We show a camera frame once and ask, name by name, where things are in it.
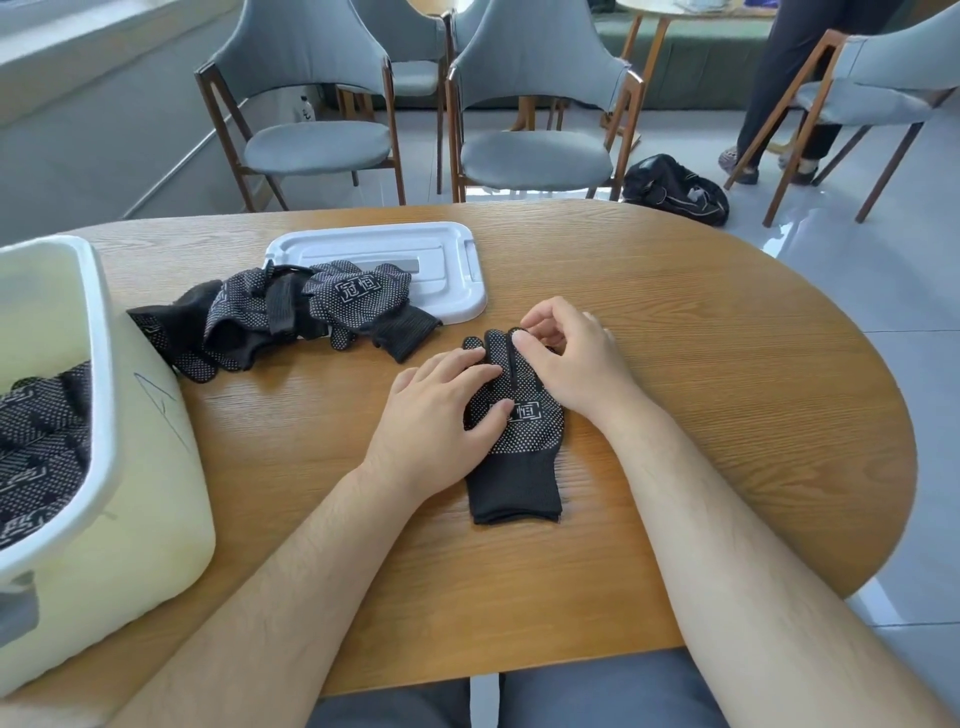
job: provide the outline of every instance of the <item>wood grain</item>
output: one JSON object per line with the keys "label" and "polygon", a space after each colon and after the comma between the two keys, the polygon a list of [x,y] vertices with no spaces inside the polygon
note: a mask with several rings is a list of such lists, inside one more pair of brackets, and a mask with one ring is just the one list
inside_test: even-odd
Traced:
{"label": "wood grain", "polygon": [[[452,220],[476,238],[487,311],[419,363],[564,294],[617,336],[637,378],[840,595],[883,564],[910,511],[913,433],[867,339],[824,295],[720,231],[594,201],[260,213],[79,231],[124,307],[171,301],[262,264],[289,231]],[[182,596],[0,706],[0,725],[86,726],[113,713],[362,458],[399,370],[361,342],[298,343],[252,372],[183,383],[218,544]],[[571,416],[557,524],[474,526],[464,485],[429,501],[376,576],[328,694],[681,643],[612,452]]]}

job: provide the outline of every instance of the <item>finger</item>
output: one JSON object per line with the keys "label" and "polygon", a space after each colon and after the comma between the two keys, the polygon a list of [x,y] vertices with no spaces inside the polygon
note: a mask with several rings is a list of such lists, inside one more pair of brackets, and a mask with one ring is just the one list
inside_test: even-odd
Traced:
{"label": "finger", "polygon": [[536,336],[541,341],[552,336],[563,336],[564,333],[557,328],[557,322],[554,319],[544,319],[539,324],[534,324],[531,327],[524,327],[531,334]]}
{"label": "finger", "polygon": [[411,367],[410,369],[404,369],[394,379],[394,383],[390,385],[390,394],[395,395],[402,392],[407,388],[407,385],[414,380],[414,374],[417,373],[417,367]]}
{"label": "finger", "polygon": [[450,352],[440,352],[435,353],[429,359],[420,364],[420,368],[417,369],[417,373],[414,375],[414,381],[423,381],[430,373],[437,368],[437,365],[444,360],[444,357]]}
{"label": "finger", "polygon": [[460,374],[467,367],[472,367],[480,361],[486,352],[483,349],[454,349],[447,354],[437,368],[433,370],[430,378],[434,381],[449,382]]}
{"label": "finger", "polygon": [[567,338],[571,333],[583,330],[586,323],[580,311],[567,299],[557,296],[535,305],[530,313],[520,319],[520,325],[528,328],[548,318],[557,323],[557,330],[567,334]]}
{"label": "finger", "polygon": [[503,374],[499,364],[477,364],[458,374],[451,382],[460,399],[466,403],[473,398],[480,387]]}
{"label": "finger", "polygon": [[545,384],[544,375],[555,366],[556,361],[560,358],[531,336],[528,331],[522,329],[514,331],[514,346],[523,358],[530,363],[537,376]]}
{"label": "finger", "polygon": [[476,447],[478,462],[490,452],[490,448],[503,434],[503,430],[507,428],[507,422],[510,421],[510,413],[513,411],[513,400],[500,400],[490,408],[487,416],[467,433],[468,439]]}

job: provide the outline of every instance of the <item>white lid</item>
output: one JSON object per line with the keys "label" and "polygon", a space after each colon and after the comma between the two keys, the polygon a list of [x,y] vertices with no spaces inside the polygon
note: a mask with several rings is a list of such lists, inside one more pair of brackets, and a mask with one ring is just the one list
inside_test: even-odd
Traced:
{"label": "white lid", "polygon": [[364,270],[394,263],[412,274],[410,303],[444,324],[475,319],[487,307],[473,233],[460,223],[406,223],[289,232],[267,248],[276,265],[349,260]]}

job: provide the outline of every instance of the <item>lap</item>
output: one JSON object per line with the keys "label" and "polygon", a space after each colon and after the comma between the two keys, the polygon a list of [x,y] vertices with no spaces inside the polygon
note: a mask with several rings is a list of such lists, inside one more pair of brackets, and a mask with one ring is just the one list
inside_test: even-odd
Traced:
{"label": "lap", "polygon": [[[685,649],[507,672],[499,728],[727,728]],[[469,681],[318,704],[307,728],[468,728]]]}

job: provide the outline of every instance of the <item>black bag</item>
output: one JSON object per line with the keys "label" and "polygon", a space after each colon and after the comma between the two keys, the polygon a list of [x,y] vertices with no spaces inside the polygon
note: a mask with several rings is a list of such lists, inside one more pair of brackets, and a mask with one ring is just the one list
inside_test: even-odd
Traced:
{"label": "black bag", "polygon": [[637,162],[623,180],[623,201],[722,227],[730,217],[727,195],[716,182],[700,177],[670,155]]}

